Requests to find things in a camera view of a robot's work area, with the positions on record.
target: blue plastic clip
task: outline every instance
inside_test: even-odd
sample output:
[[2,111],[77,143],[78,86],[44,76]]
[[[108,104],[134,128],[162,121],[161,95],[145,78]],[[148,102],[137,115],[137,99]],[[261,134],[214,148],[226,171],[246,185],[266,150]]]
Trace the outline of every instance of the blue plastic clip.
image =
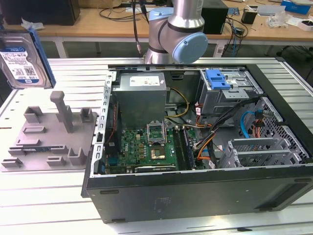
[[225,81],[225,76],[219,70],[206,70],[206,79],[211,83],[213,90],[229,90],[230,85]]

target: wooden desk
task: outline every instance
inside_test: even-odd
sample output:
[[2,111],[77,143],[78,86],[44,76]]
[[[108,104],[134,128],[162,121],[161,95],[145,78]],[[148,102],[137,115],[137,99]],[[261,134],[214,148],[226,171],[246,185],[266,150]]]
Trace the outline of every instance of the wooden desk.
[[[259,0],[268,5],[279,5],[268,0]],[[229,7],[238,7],[244,9],[245,3],[234,1],[224,1]],[[249,0],[249,5],[260,5],[254,0]],[[132,13],[112,12],[110,17],[118,18],[129,16]],[[295,17],[306,19],[307,16],[293,14]],[[240,16],[233,16],[234,19],[241,19]],[[148,42],[149,26],[142,16],[137,16],[138,36],[141,42]],[[249,34],[242,41],[242,44],[250,45],[292,45],[292,46],[313,46],[313,32],[305,32],[296,26],[289,25],[288,28],[269,28],[266,24],[267,17],[257,16],[253,25],[246,25]],[[46,29],[38,31],[43,41],[53,41],[56,44],[60,58],[66,58],[67,52],[63,42],[135,42],[133,22],[115,22],[99,16],[97,9],[81,9],[81,15],[74,26],[46,25]],[[21,29],[18,25],[9,25],[9,29]],[[210,44],[217,44],[214,56],[220,57],[220,52],[227,44],[231,36],[230,26],[224,27],[222,35],[208,35]]]

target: blue cable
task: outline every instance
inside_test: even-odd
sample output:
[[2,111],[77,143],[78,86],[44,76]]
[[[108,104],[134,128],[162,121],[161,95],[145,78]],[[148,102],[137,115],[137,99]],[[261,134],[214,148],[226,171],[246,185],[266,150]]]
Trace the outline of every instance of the blue cable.
[[240,119],[240,127],[241,127],[241,130],[242,130],[244,136],[245,136],[247,139],[249,139],[250,137],[249,137],[248,132],[246,131],[245,123],[244,123],[244,121],[245,121],[245,116],[246,116],[247,114],[255,114],[255,112],[246,111],[246,112],[242,115],[242,117],[241,117],[241,119]]

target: gray 3d-printed holder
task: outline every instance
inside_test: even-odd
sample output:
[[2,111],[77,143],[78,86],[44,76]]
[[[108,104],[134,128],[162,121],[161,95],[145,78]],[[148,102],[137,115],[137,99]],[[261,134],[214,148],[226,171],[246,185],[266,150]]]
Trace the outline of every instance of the gray 3d-printed holder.
[[70,170],[86,168],[97,113],[82,108],[72,113],[64,93],[53,91],[50,100],[58,113],[43,113],[28,107],[26,122],[8,152],[12,157],[1,162],[1,171]]

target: floor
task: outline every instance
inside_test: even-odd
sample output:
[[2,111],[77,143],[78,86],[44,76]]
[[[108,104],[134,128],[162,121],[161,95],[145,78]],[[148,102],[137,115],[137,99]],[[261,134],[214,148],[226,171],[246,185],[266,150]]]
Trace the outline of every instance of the floor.
[[[142,43],[142,51],[147,51],[148,44]],[[48,58],[58,58],[58,52],[53,42],[43,42]],[[138,52],[135,43],[101,43],[102,53],[97,54],[94,43],[89,42],[66,42],[68,55],[70,58],[92,58],[92,57],[137,57]],[[209,45],[204,57],[212,57],[215,45]],[[264,51],[267,46],[251,46],[242,45],[238,51],[237,57],[265,57]],[[269,57],[276,57],[276,52],[282,47],[274,46]],[[226,52],[224,57],[230,57],[231,52]],[[284,51],[282,57],[304,78],[307,77],[309,71],[313,67],[313,59],[303,51],[290,47]],[[0,71],[0,106],[10,94],[11,89],[7,85],[4,75]],[[313,72],[308,78],[308,82],[313,84]]]

